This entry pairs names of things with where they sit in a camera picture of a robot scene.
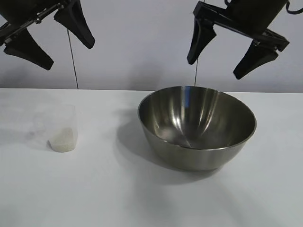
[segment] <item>table surface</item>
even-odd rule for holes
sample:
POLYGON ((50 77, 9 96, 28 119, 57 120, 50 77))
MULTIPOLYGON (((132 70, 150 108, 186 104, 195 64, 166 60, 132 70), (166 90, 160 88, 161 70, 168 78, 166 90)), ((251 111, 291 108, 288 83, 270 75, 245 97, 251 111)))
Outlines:
POLYGON ((302 227, 303 94, 231 93, 258 121, 212 176, 172 169, 137 119, 146 91, 0 89, 0 227, 302 227), (76 106, 79 139, 37 139, 44 106, 76 106))

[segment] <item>metal bowl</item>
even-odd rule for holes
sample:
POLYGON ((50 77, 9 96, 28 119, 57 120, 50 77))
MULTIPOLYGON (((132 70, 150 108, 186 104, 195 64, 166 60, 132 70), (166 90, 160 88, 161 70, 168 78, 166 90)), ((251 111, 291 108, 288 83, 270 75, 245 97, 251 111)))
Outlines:
POLYGON ((256 129, 240 100, 204 87, 169 87, 148 95, 139 119, 154 151, 176 168, 217 169, 242 149, 256 129))

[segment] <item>white powder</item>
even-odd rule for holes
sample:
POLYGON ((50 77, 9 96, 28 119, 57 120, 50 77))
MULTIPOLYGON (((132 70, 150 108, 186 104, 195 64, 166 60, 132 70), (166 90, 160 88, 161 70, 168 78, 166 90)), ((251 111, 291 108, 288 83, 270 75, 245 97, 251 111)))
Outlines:
POLYGON ((71 128, 64 128, 51 139, 49 143, 54 151, 68 152, 75 149, 77 135, 71 128))

